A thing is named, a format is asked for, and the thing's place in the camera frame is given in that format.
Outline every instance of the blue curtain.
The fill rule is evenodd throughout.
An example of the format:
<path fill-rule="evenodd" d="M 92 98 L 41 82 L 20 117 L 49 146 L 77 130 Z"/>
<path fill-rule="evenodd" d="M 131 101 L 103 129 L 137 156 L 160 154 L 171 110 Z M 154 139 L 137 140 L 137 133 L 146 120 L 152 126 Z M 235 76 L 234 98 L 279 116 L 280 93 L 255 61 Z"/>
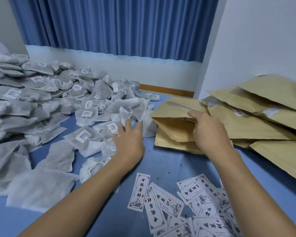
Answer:
<path fill-rule="evenodd" d="M 26 45 L 202 62 L 218 0 L 10 0 Z"/>

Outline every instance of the hand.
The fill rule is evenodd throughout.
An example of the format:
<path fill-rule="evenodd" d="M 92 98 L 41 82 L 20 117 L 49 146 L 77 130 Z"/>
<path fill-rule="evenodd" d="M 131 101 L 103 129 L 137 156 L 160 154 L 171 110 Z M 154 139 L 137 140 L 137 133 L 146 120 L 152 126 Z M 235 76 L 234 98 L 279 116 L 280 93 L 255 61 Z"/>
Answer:
<path fill-rule="evenodd" d="M 116 146 L 115 156 L 130 171 L 142 159 L 145 147 L 143 144 L 143 123 L 138 122 L 135 129 L 132 128 L 130 119 L 123 126 L 118 127 L 118 134 L 113 135 L 112 140 Z"/>
<path fill-rule="evenodd" d="M 234 150 L 224 124 L 217 116 L 210 116 L 200 111 L 189 111 L 197 122 L 193 131 L 196 145 L 212 160 L 221 152 Z"/>

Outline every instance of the forearm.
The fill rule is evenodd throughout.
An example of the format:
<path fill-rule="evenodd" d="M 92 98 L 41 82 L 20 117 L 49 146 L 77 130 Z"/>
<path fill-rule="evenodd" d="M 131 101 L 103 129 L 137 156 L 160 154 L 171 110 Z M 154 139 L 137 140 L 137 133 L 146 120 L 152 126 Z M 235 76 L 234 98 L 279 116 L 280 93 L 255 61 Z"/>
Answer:
<path fill-rule="evenodd" d="M 128 169 L 114 156 L 80 187 L 48 210 L 19 236 L 84 236 L 102 205 Z"/>
<path fill-rule="evenodd" d="M 296 236 L 296 226 L 234 149 L 212 156 L 244 237 Z"/>

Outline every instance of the finger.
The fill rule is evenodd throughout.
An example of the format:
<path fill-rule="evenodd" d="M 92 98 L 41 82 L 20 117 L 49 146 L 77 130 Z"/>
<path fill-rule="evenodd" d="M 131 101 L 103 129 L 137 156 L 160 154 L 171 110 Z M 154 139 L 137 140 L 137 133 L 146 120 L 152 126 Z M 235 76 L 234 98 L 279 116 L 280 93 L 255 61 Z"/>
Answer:
<path fill-rule="evenodd" d="M 130 119 L 125 121 L 125 129 L 126 131 L 132 130 L 132 124 L 130 123 Z"/>
<path fill-rule="evenodd" d="M 140 133 L 142 133 L 143 132 L 143 123 L 138 122 L 135 129 L 138 130 Z"/>
<path fill-rule="evenodd" d="M 119 135 L 123 135 L 123 134 L 125 133 L 125 131 L 124 131 L 124 127 L 123 127 L 122 125 L 120 125 L 120 126 L 118 127 L 117 131 L 118 131 L 118 134 L 119 134 Z"/>
<path fill-rule="evenodd" d="M 112 140 L 113 140 L 113 142 L 115 143 L 115 145 L 116 145 L 116 141 L 118 140 L 118 136 L 115 134 L 115 135 L 113 135 L 112 136 Z"/>
<path fill-rule="evenodd" d="M 196 111 L 196 110 L 192 110 L 192 111 L 189 111 L 188 114 L 190 116 L 194 117 L 195 119 L 199 120 L 205 113 L 200 112 L 200 111 Z"/>

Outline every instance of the white wall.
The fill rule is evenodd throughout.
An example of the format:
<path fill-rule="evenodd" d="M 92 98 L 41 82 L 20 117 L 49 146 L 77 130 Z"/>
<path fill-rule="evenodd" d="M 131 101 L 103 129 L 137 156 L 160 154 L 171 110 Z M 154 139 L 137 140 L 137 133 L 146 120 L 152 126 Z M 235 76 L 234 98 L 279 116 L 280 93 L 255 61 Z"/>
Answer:
<path fill-rule="evenodd" d="M 136 80 L 142 84 L 195 91 L 201 69 L 199 62 L 152 59 L 149 57 L 112 55 L 87 51 L 26 46 L 30 59 L 40 63 L 67 61 L 94 72 L 107 71 L 112 79 Z"/>
<path fill-rule="evenodd" d="M 219 28 L 213 25 L 194 98 L 268 73 L 296 81 L 296 0 L 224 1 L 225 7 L 217 8 Z"/>
<path fill-rule="evenodd" d="M 0 42 L 11 53 L 27 54 L 9 0 L 0 0 Z"/>

